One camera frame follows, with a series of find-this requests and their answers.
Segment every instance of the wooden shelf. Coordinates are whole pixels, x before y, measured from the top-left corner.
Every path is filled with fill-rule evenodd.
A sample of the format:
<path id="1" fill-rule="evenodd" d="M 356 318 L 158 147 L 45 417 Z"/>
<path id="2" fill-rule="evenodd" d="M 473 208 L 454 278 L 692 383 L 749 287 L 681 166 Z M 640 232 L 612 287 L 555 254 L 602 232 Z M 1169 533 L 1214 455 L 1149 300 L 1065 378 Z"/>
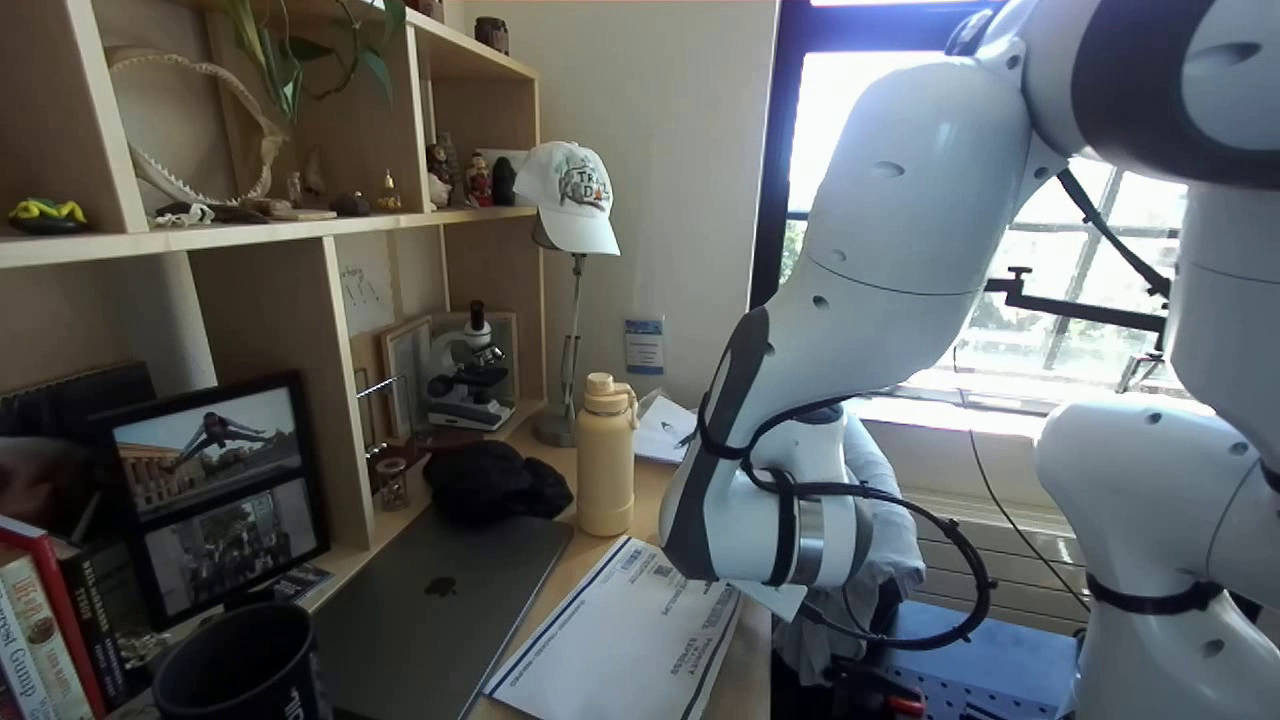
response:
<path id="1" fill-rule="evenodd" d="M 288 240 L 314 240 L 314 234 L 496 224 L 496 218 L 528 218 L 528 215 L 530 208 L 438 208 L 438 211 L 413 211 L 413 215 L 217 224 L 217 228 L 172 228 L 172 232 L 0 234 L 0 270 L 38 267 L 38 265 L 91 265 L 91 258 L 164 254 L 164 251 L 288 242 Z"/>
<path id="2" fill-rule="evenodd" d="M 537 78 L 530 69 L 515 65 L 512 57 L 423 15 L 423 10 L 402 10 L 407 28 L 423 37 L 423 59 L 432 65 L 432 75 L 445 78 Z"/>
<path id="3" fill-rule="evenodd" d="M 103 46 L 154 42 L 252 78 L 255 69 L 217 5 L 22 0 L 0 28 L 0 93 L 22 108 L 0 119 L 0 208 L 9 211 L 19 197 L 69 197 L 91 215 L 91 232 L 79 234 L 0 228 L 0 309 L 9 309 L 0 331 L 12 341 L 0 353 L 0 392 L 123 358 L 144 358 L 158 395 L 296 368 L 307 387 L 332 534 L 332 550 L 314 559 L 332 574 L 305 596 L 320 608 L 429 509 L 419 468 L 407 477 L 407 509 L 374 509 L 368 493 L 368 426 L 356 404 L 363 368 L 353 337 L 482 300 L 492 310 L 512 310 L 520 327 L 512 426 L 548 392 L 537 211 L 429 205 L 429 144 L 448 144 L 464 166 L 477 147 L 538 140 L 538 78 L 512 57 L 407 7 L 402 42 L 387 46 L 387 88 L 356 73 L 326 100 L 300 93 L 288 147 L 272 166 L 277 180 L 314 170 L 320 189 L 363 192 L 392 174 L 402 211 L 148 228 L 148 211 L 168 197 L 135 170 L 126 140 L 144 140 L 184 185 L 232 197 L 255 180 L 255 125 L 223 88 L 184 73 L 117 75 Z M 314 41 L 332 30 L 332 0 L 288 7 Z"/>

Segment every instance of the book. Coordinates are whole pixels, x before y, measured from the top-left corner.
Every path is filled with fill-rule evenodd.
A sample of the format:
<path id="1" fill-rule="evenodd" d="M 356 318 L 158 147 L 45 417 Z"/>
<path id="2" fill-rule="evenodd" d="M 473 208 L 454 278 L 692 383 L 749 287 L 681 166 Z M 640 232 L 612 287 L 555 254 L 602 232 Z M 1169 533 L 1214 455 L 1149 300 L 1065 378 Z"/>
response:
<path id="1" fill-rule="evenodd" d="M 164 630 L 148 625 L 123 538 L 79 548 L 71 559 L 64 559 L 64 572 L 77 612 L 85 617 L 91 648 L 88 656 L 103 683 L 106 706 L 117 712 L 150 683 L 154 651 L 164 651 L 154 636 Z"/>
<path id="2" fill-rule="evenodd" d="M 38 666 L 36 666 L 36 656 L 33 656 L 33 642 L 29 642 L 29 630 L 17 617 L 17 608 L 9 605 L 9 590 L 0 590 L 0 662 L 3 662 L 3 681 L 9 681 L 22 720 L 55 720 L 49 693 L 45 693 L 45 681 L 38 681 Z"/>
<path id="3" fill-rule="evenodd" d="M 100 556 L 106 556 L 111 548 L 79 548 L 77 556 L 64 559 L 64 578 L 77 605 L 77 620 L 85 630 L 85 648 L 95 672 L 95 683 L 103 693 L 106 712 L 117 712 L 118 705 L 126 705 L 126 681 L 123 681 L 123 660 L 118 660 L 118 642 L 111 630 L 111 617 L 100 601 L 100 578 L 95 578 L 95 562 Z"/>
<path id="4" fill-rule="evenodd" d="M 55 534 L 49 534 L 36 524 L 12 521 L 12 514 L 0 514 L 0 543 L 33 556 L 33 562 L 38 572 L 38 588 L 49 596 L 49 608 L 64 630 L 69 656 L 71 656 L 79 689 L 88 695 L 88 706 L 91 706 L 91 717 L 106 717 L 106 705 L 103 705 L 103 693 L 100 693 L 88 642 L 85 642 L 85 620 L 77 612 L 77 601 L 64 578 L 64 562 L 59 562 L 71 548 L 59 548 Z"/>
<path id="5" fill-rule="evenodd" d="M 9 543 L 0 548 L 0 596 L 33 651 L 49 712 L 55 720 L 91 720 L 79 672 L 45 596 L 36 559 Z"/>

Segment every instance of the hat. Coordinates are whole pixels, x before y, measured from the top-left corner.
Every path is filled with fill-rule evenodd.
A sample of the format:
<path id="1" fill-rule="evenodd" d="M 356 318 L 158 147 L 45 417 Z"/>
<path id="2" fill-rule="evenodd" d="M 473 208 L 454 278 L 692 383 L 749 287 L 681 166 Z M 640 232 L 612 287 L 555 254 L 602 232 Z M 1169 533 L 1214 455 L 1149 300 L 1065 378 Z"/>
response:
<path id="1" fill-rule="evenodd" d="M 505 440 L 436 448 L 423 464 L 432 509 L 454 524 L 496 524 L 505 514 L 560 514 L 571 505 L 569 478 L 520 455 Z"/>
<path id="2" fill-rule="evenodd" d="M 555 249 L 620 254 L 607 224 L 607 166 L 591 147 L 563 140 L 530 147 L 515 170 L 515 197 L 537 205 Z"/>

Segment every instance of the toy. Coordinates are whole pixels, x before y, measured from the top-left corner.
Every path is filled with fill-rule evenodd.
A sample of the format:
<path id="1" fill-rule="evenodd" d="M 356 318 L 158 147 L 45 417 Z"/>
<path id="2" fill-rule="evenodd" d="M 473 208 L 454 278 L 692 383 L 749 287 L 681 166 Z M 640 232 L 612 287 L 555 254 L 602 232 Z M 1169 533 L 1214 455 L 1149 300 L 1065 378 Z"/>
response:
<path id="1" fill-rule="evenodd" d="M 492 197 L 488 197 L 488 166 L 482 166 L 482 156 L 478 156 L 478 150 L 473 150 L 473 159 L 467 159 L 467 205 L 473 205 L 473 208 L 492 205 Z"/>
<path id="2" fill-rule="evenodd" d="M 88 215 L 77 199 L 22 197 L 9 208 L 9 224 L 19 232 L 50 234 L 88 228 Z"/>

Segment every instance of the baseball cap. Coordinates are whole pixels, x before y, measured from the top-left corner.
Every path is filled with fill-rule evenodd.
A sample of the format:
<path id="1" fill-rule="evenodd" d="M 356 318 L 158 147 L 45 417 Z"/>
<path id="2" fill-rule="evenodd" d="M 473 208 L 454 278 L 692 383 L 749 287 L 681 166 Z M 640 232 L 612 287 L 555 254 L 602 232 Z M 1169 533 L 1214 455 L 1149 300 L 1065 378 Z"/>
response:
<path id="1" fill-rule="evenodd" d="M 515 166 L 515 197 L 530 199 L 560 251 L 620 254 L 607 211 L 602 159 L 569 140 L 537 144 Z"/>

